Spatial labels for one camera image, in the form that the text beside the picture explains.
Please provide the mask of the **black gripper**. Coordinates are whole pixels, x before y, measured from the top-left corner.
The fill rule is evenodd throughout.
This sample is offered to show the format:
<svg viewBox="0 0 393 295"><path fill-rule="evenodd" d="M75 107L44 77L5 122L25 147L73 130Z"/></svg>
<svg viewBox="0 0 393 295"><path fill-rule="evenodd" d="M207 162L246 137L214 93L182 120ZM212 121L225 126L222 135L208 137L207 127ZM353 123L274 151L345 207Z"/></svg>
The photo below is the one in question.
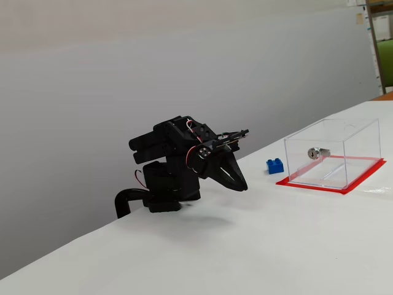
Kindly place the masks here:
<svg viewBox="0 0 393 295"><path fill-rule="evenodd" d="M187 152L187 167L200 178L211 178L233 191L248 190L247 182L228 147L215 146L214 140L199 143Z"/></svg>

